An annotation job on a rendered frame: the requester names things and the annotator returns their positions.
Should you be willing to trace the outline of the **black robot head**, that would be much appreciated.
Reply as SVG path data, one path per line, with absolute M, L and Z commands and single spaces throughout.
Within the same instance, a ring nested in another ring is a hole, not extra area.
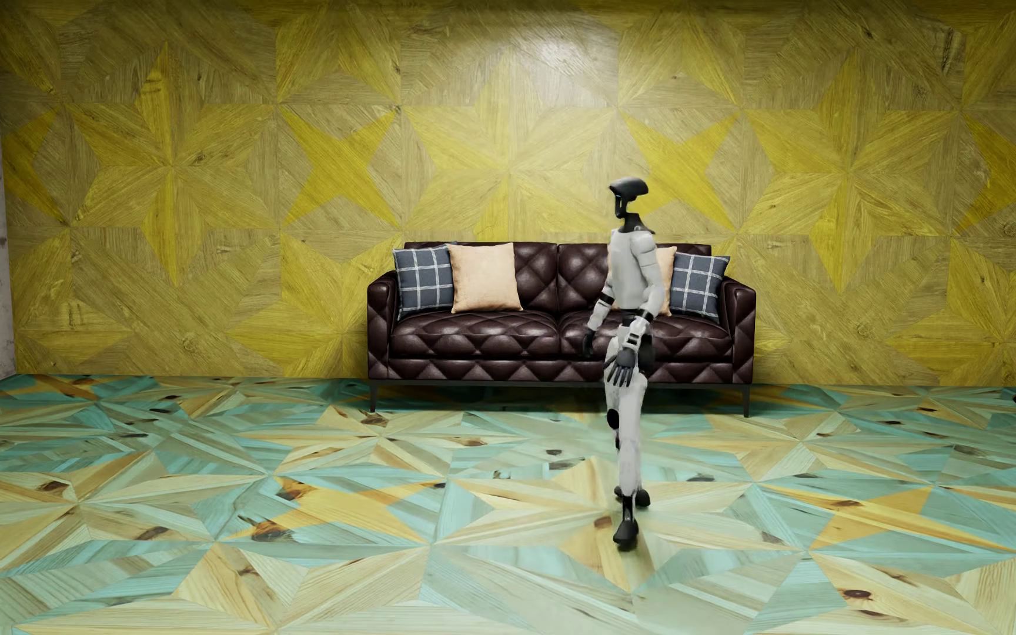
M 648 193 L 647 183 L 640 178 L 622 178 L 610 184 L 610 191 L 615 198 L 614 213 L 618 219 L 627 216 L 628 204 Z

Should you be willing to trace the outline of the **white robot right leg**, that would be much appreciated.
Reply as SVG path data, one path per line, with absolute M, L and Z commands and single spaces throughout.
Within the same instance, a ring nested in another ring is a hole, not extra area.
M 653 365 L 653 346 L 649 335 L 629 347 L 630 327 L 624 320 L 606 351 L 604 391 L 607 424 L 614 430 L 619 479 L 615 494 L 622 513 L 613 539 L 621 550 L 633 549 L 638 541 L 636 511 L 650 505 L 651 499 L 642 483 L 641 411 L 648 380 L 644 372 Z

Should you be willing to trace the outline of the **white robot leg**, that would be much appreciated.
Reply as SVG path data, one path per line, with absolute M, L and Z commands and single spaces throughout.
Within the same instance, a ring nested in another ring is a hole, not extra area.
M 638 366 L 638 374 L 634 375 L 630 386 L 616 387 L 606 384 L 605 376 L 609 372 L 605 366 L 606 362 L 604 364 L 606 420 L 613 429 L 617 451 L 615 493 L 623 498 L 631 497 L 634 506 L 645 509 L 650 504 L 650 497 L 642 484 L 641 411 L 648 381 Z
M 615 494 L 622 513 L 613 539 L 621 550 L 633 549 L 638 541 L 636 511 L 650 505 L 651 499 L 642 483 L 641 411 L 648 380 L 644 372 L 653 365 L 653 346 L 649 335 L 629 347 L 630 327 L 624 320 L 606 351 L 604 391 L 607 424 L 614 430 L 619 479 Z

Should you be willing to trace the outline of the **dark brown tufted leather sofa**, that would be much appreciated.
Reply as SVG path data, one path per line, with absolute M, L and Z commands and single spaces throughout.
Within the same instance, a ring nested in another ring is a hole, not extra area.
M 594 354 L 581 342 L 607 271 L 605 243 L 517 242 L 521 310 L 433 310 L 399 317 L 399 276 L 388 271 L 366 292 L 367 369 L 372 398 L 382 384 L 600 384 L 606 347 L 621 323 L 612 310 Z M 650 386 L 737 387 L 750 412 L 756 293 L 726 277 L 714 323 L 661 314 L 651 326 Z

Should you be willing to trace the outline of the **white robot left leg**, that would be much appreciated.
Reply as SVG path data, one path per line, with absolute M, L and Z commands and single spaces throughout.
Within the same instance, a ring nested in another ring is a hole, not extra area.
M 630 386 L 616 387 L 606 384 L 605 376 L 609 372 L 605 366 L 606 362 L 604 364 L 606 420 L 613 429 L 617 451 L 615 493 L 623 498 L 631 497 L 634 506 L 645 509 L 650 504 L 650 497 L 642 484 L 641 411 L 648 381 L 638 366 L 638 374 L 634 375 Z

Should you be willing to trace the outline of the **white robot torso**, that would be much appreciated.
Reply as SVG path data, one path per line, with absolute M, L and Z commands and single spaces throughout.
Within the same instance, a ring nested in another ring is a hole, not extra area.
M 642 292 L 637 285 L 638 265 L 630 253 L 629 238 L 630 233 L 648 229 L 646 223 L 636 213 L 629 212 L 623 218 L 621 227 L 614 229 L 611 234 L 609 244 L 609 265 L 613 280 L 615 305 L 622 310 L 639 310 L 642 303 Z

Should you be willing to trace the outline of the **beige plain cushion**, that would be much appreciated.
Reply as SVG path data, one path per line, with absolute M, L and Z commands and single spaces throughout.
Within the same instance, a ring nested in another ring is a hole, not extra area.
M 671 279 L 673 278 L 676 250 L 676 246 L 666 246 L 666 248 L 657 248 L 656 250 L 657 263 L 661 273 L 661 282 L 663 283 L 663 298 L 661 299 L 658 316 L 670 315 Z
M 521 310 L 514 243 L 491 246 L 447 244 L 454 283 L 451 312 Z

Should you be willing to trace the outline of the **grey plaid cushion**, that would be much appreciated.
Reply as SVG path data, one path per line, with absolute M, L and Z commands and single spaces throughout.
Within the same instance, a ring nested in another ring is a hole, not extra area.
M 399 282 L 399 321 L 454 304 L 453 269 L 447 245 L 392 251 Z
M 731 257 L 676 253 L 670 281 L 670 311 L 718 325 L 718 294 Z

